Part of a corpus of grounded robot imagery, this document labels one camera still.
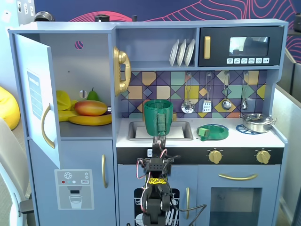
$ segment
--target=stove knob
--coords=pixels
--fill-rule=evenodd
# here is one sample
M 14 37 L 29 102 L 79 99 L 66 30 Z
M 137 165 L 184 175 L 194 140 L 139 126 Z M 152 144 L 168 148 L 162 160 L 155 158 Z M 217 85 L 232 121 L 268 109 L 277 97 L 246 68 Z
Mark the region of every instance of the stove knob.
M 209 160 L 211 162 L 218 164 L 221 159 L 222 159 L 222 154 L 219 151 L 213 150 L 209 153 Z
M 264 164 L 268 164 L 269 163 L 269 159 L 270 159 L 271 155 L 269 154 L 269 152 L 262 150 L 259 151 L 256 155 L 256 159 L 258 162 L 264 163 Z

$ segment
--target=ice dispenser panel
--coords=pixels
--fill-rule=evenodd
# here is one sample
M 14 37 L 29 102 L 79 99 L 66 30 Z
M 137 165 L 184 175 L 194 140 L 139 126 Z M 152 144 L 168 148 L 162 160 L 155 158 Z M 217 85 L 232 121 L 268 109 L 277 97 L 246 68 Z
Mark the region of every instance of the ice dispenser panel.
M 56 169 L 55 185 L 59 210 L 93 210 L 91 169 Z

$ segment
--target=pot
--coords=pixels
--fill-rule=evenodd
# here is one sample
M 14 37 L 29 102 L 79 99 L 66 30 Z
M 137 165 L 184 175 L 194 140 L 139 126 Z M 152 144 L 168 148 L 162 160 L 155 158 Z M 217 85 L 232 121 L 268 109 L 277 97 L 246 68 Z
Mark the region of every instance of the pot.
M 272 125 L 275 124 L 275 120 L 271 117 L 260 113 L 246 114 L 242 119 L 244 127 L 258 133 L 268 132 Z

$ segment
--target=pot lid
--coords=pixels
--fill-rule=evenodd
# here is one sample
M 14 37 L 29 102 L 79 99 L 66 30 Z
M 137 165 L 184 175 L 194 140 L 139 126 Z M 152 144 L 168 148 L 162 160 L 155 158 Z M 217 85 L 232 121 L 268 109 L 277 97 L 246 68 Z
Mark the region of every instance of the pot lid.
M 273 122 L 273 119 L 271 117 L 260 113 L 246 114 L 243 116 L 243 120 L 252 124 L 260 124 L 260 125 L 271 124 Z

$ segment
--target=play kitchen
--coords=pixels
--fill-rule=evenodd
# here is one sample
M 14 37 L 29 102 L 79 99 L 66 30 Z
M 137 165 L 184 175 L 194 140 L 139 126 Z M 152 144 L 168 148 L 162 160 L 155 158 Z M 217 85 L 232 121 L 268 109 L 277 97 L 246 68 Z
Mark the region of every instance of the play kitchen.
M 287 140 L 271 112 L 287 26 L 10 30 L 38 225 L 274 226 Z

